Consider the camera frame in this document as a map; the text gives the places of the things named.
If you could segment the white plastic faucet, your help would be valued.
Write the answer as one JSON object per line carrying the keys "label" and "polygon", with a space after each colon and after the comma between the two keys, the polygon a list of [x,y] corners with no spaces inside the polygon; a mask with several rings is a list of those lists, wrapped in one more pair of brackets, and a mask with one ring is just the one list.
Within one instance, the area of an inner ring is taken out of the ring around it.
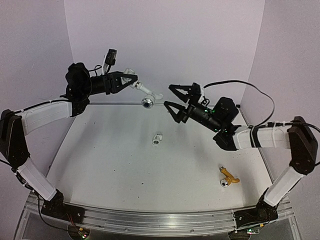
{"label": "white plastic faucet", "polygon": [[145,93],[145,97],[141,100],[141,105],[146,109],[151,109],[156,101],[160,101],[164,98],[163,94],[157,94],[154,91],[145,87],[141,82],[138,82],[135,88],[143,93]]}

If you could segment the gold brass faucet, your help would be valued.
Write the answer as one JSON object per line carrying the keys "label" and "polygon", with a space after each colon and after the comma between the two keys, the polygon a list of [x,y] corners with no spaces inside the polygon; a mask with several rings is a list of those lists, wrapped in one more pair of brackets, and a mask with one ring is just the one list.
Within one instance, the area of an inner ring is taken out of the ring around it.
{"label": "gold brass faucet", "polygon": [[220,185],[222,187],[227,188],[231,184],[237,184],[240,182],[240,179],[235,178],[225,167],[221,166],[219,170],[224,175],[224,178],[220,180]]}

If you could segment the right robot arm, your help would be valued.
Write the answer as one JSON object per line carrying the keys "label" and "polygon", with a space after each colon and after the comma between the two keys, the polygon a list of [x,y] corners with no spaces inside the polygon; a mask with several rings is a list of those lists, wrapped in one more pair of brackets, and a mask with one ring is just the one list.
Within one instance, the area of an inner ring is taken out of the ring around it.
{"label": "right robot arm", "polygon": [[257,125],[234,125],[239,109],[231,98],[221,97],[214,108],[209,108],[205,89],[213,83],[201,86],[169,85],[169,90],[187,106],[165,101],[163,104],[176,123],[189,119],[215,133],[213,140],[225,151],[253,148],[283,148],[290,150],[289,166],[263,194],[262,202],[275,207],[290,190],[310,174],[320,163],[317,161],[318,141],[313,130],[320,129],[296,116],[292,121],[263,120]]}

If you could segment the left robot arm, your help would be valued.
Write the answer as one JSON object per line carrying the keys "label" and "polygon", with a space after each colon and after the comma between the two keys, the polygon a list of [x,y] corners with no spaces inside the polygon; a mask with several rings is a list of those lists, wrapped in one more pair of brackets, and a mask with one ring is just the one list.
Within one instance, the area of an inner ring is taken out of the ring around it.
{"label": "left robot arm", "polygon": [[49,100],[25,109],[4,110],[0,117],[0,152],[14,174],[33,192],[49,201],[47,209],[56,218],[64,218],[67,206],[56,196],[62,194],[37,169],[28,150],[26,136],[32,131],[55,121],[74,118],[82,114],[89,97],[96,94],[117,94],[138,81],[138,76],[120,71],[90,76],[82,62],[69,66],[65,75],[66,92],[61,99]]}

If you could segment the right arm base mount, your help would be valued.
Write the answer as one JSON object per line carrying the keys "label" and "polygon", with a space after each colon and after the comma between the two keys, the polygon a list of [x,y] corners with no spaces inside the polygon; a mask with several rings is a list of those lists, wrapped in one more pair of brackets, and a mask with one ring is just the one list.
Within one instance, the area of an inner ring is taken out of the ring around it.
{"label": "right arm base mount", "polygon": [[269,223],[273,220],[278,219],[278,206],[276,204],[274,206],[268,204],[264,200],[264,196],[262,195],[256,206],[254,208],[238,210],[234,212],[233,217],[235,218],[236,228],[240,229],[242,227],[248,226],[256,226],[264,223]]}

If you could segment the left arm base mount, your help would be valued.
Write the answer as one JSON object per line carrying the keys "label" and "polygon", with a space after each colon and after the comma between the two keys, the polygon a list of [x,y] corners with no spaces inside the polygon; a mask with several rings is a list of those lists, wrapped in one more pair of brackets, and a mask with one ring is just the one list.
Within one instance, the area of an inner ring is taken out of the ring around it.
{"label": "left arm base mount", "polygon": [[44,200],[40,213],[51,218],[81,224],[84,219],[85,209],[64,203],[63,193],[56,190],[51,200]]}

